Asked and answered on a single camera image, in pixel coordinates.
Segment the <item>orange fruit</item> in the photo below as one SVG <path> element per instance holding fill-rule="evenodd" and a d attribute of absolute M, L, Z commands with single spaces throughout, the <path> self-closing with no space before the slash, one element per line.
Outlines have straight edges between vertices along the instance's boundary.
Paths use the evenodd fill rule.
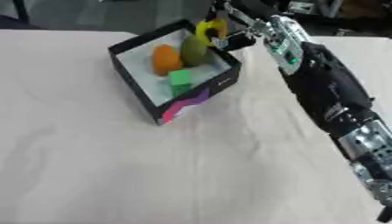
<path fill-rule="evenodd" d="M 180 70 L 183 66 L 179 52 L 170 45 L 159 45 L 152 54 L 154 73 L 166 76 L 170 71 Z"/>

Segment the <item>yellow object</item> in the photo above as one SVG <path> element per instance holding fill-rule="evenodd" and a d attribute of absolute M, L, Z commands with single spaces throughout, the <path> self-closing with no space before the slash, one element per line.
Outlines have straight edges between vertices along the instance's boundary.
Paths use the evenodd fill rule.
<path fill-rule="evenodd" d="M 209 22 L 206 22 L 205 20 L 200 21 L 196 26 L 196 37 L 206 46 L 214 46 L 206 35 L 206 30 L 208 29 L 217 30 L 220 39 L 224 39 L 226 35 L 228 35 L 228 24 L 224 18 L 215 18 Z"/>

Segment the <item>table surface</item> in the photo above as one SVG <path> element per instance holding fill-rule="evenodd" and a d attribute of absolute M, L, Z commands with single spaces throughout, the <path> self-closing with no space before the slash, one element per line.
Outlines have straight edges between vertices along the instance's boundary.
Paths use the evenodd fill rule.
<path fill-rule="evenodd" d="M 262 45 L 237 53 L 239 84 L 158 127 L 109 60 L 131 36 L 0 31 L 0 223 L 376 223 Z M 392 123 L 390 41 L 320 41 Z"/>

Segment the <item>box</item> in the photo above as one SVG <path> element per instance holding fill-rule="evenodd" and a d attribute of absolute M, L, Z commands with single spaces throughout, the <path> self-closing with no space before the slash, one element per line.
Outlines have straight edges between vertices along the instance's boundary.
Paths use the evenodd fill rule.
<path fill-rule="evenodd" d="M 192 73 L 191 89 L 177 97 L 172 95 L 167 78 L 153 73 L 153 49 L 170 45 L 179 51 L 183 40 L 194 32 L 193 24 L 180 20 L 108 49 L 117 72 L 159 125 L 170 122 L 187 107 L 204 102 L 238 80 L 241 63 L 229 53 L 210 47 L 208 63 L 186 68 Z"/>

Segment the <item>green cube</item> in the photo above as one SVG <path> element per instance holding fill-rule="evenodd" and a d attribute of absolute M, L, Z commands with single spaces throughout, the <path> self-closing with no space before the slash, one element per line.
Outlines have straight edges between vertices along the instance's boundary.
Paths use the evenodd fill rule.
<path fill-rule="evenodd" d="M 191 89 L 191 72 L 189 70 L 169 72 L 169 81 L 174 97 L 182 95 Z"/>

